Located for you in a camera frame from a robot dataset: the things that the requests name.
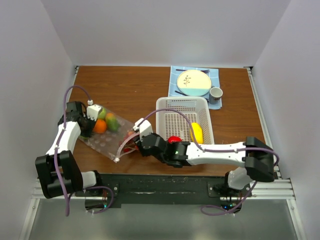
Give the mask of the orange fake fruit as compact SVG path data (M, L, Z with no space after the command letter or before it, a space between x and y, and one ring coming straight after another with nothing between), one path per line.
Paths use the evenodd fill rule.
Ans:
M107 123L103 119L97 119L93 132L97 134L103 134L107 131Z

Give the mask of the green fake apple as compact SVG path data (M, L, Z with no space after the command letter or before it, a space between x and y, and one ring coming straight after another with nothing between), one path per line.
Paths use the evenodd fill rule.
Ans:
M104 121L106 119L106 115L107 110L103 107L97 118Z

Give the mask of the red fake apple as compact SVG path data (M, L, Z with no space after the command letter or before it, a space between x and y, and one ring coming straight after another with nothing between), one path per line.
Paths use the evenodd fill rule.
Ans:
M172 143L177 143L177 142L181 142L182 139L179 136L171 136L168 138L167 140L170 144Z

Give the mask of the clear zip top bag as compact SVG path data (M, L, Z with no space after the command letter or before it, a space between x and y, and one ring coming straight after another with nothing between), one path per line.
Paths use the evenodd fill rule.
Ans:
M87 146L91 147L93 150L101 153L102 155L108 157L112 161L115 158L121 158L125 155L128 155L134 152L136 149L133 149L126 153L121 153L122 148L124 145L130 141L131 139L124 140L125 135L128 131L133 131L134 124L121 116L115 114L114 112L110 111L109 109L105 108L107 113L112 113L115 115L119 128L117 132L111 132L106 130L104 133L92 133L91 137L79 137L79 139L84 142Z

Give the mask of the orange green fake mango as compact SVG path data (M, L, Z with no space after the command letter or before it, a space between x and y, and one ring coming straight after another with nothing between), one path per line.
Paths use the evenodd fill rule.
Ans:
M107 125L107 130L110 132L117 132L119 129L119 123L116 116L113 113L107 113L105 116L105 122Z

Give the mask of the white plastic basket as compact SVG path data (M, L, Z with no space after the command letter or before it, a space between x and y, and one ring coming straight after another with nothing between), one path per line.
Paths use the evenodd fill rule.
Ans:
M170 109L155 114L156 133L167 140L178 136L183 141L191 141L190 127L185 118L191 123L198 123L203 131L203 143L214 144L214 134L207 101L199 96L161 97L156 101L156 109Z

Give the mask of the yellow fake lemon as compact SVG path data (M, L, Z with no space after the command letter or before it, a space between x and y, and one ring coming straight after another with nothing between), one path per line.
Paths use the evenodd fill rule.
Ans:
M198 144L204 143L204 135L201 126L197 122L191 123L190 128L190 138L192 142L197 142Z

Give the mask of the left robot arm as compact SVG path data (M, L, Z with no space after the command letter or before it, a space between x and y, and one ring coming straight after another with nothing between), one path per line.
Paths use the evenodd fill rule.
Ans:
M58 133L45 155L35 160L35 167L43 195L47 199L66 193L72 194L86 189L92 196L99 196L104 184L98 171L81 172L73 156L79 137L89 138L102 111L97 104L89 105L83 110L84 104L72 101L66 104L65 114L58 122Z

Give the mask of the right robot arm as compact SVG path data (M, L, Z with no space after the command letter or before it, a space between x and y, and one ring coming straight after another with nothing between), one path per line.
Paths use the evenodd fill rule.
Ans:
M230 197L252 181L271 183L274 177L272 148L249 136L244 142L233 144L198 144L189 141L168 142L156 133L134 138L141 155L153 156L174 168L196 165L232 165L236 169L226 174L223 192Z

